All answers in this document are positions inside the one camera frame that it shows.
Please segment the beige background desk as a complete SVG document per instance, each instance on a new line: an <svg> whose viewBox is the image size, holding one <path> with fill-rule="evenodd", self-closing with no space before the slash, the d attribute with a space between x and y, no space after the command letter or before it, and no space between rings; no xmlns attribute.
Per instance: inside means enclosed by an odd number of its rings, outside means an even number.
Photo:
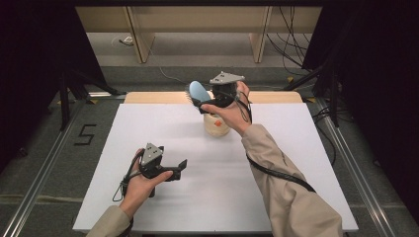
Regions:
<svg viewBox="0 0 419 237"><path fill-rule="evenodd" d="M312 34L320 7L78 7L87 33L129 33L137 61L147 61L157 33L244 33L260 63L267 33Z"/></svg>

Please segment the white table cover board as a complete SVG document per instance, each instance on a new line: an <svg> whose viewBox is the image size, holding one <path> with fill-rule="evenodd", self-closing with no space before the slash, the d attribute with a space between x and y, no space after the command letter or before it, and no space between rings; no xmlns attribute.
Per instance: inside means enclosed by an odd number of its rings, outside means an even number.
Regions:
<svg viewBox="0 0 419 237"><path fill-rule="evenodd" d="M346 232L358 228L307 106L255 104L264 125L306 181L342 217ZM74 223L89 231L115 203L116 190L135 151L147 143L164 149L165 167L186 162L181 178L161 184L134 217L133 231L158 234L256 234L271 230L239 135L213 137L190 104L119 106L91 184Z"/></svg>

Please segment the metal floor rail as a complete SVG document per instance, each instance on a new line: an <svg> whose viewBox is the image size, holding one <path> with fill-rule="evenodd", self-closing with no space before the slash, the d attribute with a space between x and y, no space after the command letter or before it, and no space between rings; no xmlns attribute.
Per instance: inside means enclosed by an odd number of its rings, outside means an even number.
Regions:
<svg viewBox="0 0 419 237"><path fill-rule="evenodd" d="M24 147L27 154L0 173L0 237L84 237L73 225L124 101L96 100L72 101L64 130L53 101Z"/></svg>
<svg viewBox="0 0 419 237"><path fill-rule="evenodd" d="M395 237L395 232L389 222L389 219L378 202L368 179L363 174L362 169L358 165L355 156L353 155L347 141L344 138L340 128L335 125L331 116L325 116L326 126L338 148L342 159L351 175L351 178L357 187L357 190L363 200L363 203L368 210L370 217L375 224L377 232L380 237Z"/></svg>

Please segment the person's right hand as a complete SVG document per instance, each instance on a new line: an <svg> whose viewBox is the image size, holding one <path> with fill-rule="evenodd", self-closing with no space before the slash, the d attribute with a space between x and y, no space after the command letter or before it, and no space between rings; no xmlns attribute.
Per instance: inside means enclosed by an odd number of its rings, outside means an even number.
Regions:
<svg viewBox="0 0 419 237"><path fill-rule="evenodd" d="M230 128L234 129L242 136L246 129L252 124L248 100L250 89L242 81L238 81L236 86L238 101L233 102L226 108L203 104L201 105L201 109L210 114L220 116Z"/></svg>

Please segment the person's left hand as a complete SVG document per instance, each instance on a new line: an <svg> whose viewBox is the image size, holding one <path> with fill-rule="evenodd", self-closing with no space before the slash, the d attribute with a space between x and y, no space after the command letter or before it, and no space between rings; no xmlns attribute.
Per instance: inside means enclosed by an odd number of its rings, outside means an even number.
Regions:
<svg viewBox="0 0 419 237"><path fill-rule="evenodd" d="M128 172L129 175L133 174L133 177L129 179L126 195L119 205L119 208L127 215L129 219L132 219L142 204L148 199L152 190L159 184L169 179L173 172L166 171L161 173L153 179L147 179L142 174L139 174L139 153L142 148L138 149L132 159L133 165L131 170Z"/></svg>

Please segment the wooden table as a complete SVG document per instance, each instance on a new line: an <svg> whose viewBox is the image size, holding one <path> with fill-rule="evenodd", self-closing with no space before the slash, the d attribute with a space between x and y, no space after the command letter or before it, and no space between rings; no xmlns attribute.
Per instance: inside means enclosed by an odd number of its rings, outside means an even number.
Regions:
<svg viewBox="0 0 419 237"><path fill-rule="evenodd" d="M248 96L255 104L301 103L297 92L255 91ZM130 92L126 94L126 104L190 104L185 92Z"/></svg>

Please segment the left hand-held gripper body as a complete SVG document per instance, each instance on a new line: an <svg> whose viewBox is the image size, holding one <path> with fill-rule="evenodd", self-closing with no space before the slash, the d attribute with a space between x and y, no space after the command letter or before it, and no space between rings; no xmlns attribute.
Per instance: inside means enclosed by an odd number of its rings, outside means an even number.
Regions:
<svg viewBox="0 0 419 237"><path fill-rule="evenodd" d="M139 171L147 179L157 177L163 172L161 160L163 153L152 143L147 143L139 162Z"/></svg>

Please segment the black metal stand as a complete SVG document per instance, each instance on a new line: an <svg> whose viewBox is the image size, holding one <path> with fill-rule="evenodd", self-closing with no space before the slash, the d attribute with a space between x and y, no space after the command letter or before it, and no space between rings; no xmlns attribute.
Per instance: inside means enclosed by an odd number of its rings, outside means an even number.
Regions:
<svg viewBox="0 0 419 237"><path fill-rule="evenodd" d="M86 73L75 69L65 70L59 77L59 95L61 106L61 130L64 130L70 122L70 109L68 92L72 92L77 100L89 98L85 84L93 84L97 88L110 93L112 96L122 96L126 92L112 88L105 80L99 80Z"/></svg>
<svg viewBox="0 0 419 237"><path fill-rule="evenodd" d="M301 77L295 82L284 88L284 91L292 91L297 87L303 85L311 79L316 78L316 82L312 89L312 93L315 97L322 97L326 93L329 94L329 110L330 117L333 124L338 127L337 119L337 102L338 102L338 80L337 72L335 67L330 63L323 63L316 69L309 72L307 75Z"/></svg>

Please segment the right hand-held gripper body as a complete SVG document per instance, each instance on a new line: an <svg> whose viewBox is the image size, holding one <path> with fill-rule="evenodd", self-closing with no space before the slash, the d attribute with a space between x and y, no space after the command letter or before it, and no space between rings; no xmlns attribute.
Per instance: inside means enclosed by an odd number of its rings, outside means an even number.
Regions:
<svg viewBox="0 0 419 237"><path fill-rule="evenodd" d="M210 79L214 104L220 108L229 106L237 97L237 82L244 80L244 76L223 71Z"/></svg>

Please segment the black curtain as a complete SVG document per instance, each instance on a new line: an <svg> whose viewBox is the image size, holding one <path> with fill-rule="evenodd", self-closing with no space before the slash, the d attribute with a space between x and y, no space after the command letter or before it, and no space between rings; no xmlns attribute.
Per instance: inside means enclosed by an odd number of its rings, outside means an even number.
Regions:
<svg viewBox="0 0 419 237"><path fill-rule="evenodd" d="M322 11L304 65L319 66L342 43L342 96L419 224L419 0L315 1Z"/></svg>
<svg viewBox="0 0 419 237"><path fill-rule="evenodd" d="M31 137L60 82L106 80L71 5L0 0L0 172Z"/></svg>

